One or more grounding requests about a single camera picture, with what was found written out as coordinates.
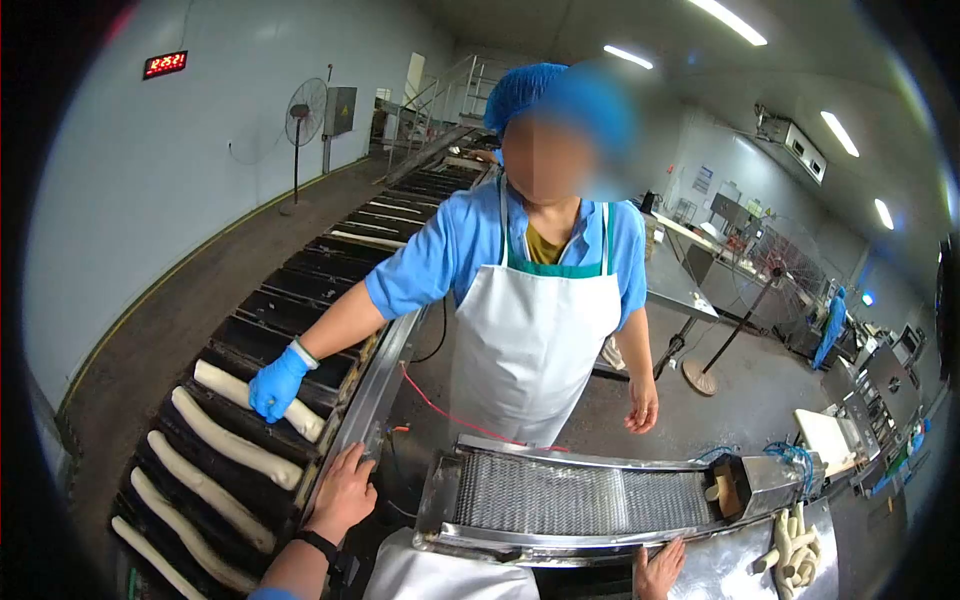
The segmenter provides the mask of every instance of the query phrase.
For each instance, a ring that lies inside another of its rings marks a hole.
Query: standing fan
[[[287,139],[294,145],[294,201],[292,204],[281,204],[280,214],[293,214],[295,206],[300,201],[297,170],[300,165],[300,146],[310,143],[324,124],[326,114],[326,82],[319,78],[308,79],[290,98],[287,107],[286,125]]]
[[[750,223],[733,253],[731,268],[733,285],[750,309],[706,365],[684,360],[681,370],[686,382],[697,392],[713,396],[717,381],[709,370],[752,317],[762,330],[805,314],[824,278],[819,259],[813,238],[796,221],[775,215]]]

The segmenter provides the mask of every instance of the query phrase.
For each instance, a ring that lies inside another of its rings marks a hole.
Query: fluorescent light
[[[754,46],[765,46],[767,44],[767,40],[758,34],[756,29],[744,23],[743,19],[728,11],[716,0],[690,0],[690,2],[723,21],[724,25],[746,37],[747,41]]]
[[[820,111],[820,116],[824,117],[827,125],[830,125],[833,134],[836,135],[840,143],[843,144],[844,150],[854,156],[860,156],[860,153],[856,150],[856,146],[853,145],[853,140],[847,135],[847,131],[840,125],[840,121],[837,120],[836,116],[834,116],[832,112],[826,112],[825,110]]]
[[[890,218],[890,211],[887,210],[887,205],[883,203],[883,200],[874,198],[874,204],[876,204],[876,212],[880,213],[880,221],[883,222],[883,225],[888,229],[894,228],[894,220]]]
[[[622,58],[622,59],[624,59],[624,60],[629,60],[630,62],[635,62],[636,64],[639,64],[640,66],[642,66],[642,67],[644,67],[644,68],[647,68],[647,69],[652,69],[652,68],[654,68],[654,65],[653,65],[652,62],[650,62],[650,61],[648,61],[648,60],[644,60],[644,59],[642,59],[642,58],[640,58],[640,57],[635,57],[634,55],[630,54],[629,52],[624,52],[623,50],[620,50],[619,48],[617,48],[617,47],[615,47],[615,46],[607,45],[607,46],[604,46],[603,49],[604,49],[605,51],[611,53],[611,54],[614,55],[615,57],[620,57],[620,58]]]

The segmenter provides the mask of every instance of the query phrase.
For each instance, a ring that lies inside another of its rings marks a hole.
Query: red led display
[[[186,68],[186,50],[164,54],[143,63],[143,79],[148,80]]]

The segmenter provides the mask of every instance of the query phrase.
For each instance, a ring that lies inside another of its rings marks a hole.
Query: hand
[[[307,522],[308,529],[334,544],[340,543],[347,529],[372,513],[376,504],[376,490],[367,481],[376,462],[357,466],[363,449],[363,443],[355,442],[333,459]]]
[[[632,433],[647,433],[657,424],[660,401],[657,384],[652,373],[648,377],[630,379],[630,414],[624,417],[623,426]]]
[[[684,568],[684,541],[676,538],[647,563],[647,549],[640,548],[634,565],[634,594],[640,600],[666,600],[666,595]]]
[[[250,382],[250,406],[268,423],[283,418],[294,401],[300,381],[309,371],[293,348],[287,347],[274,362],[261,369]]]

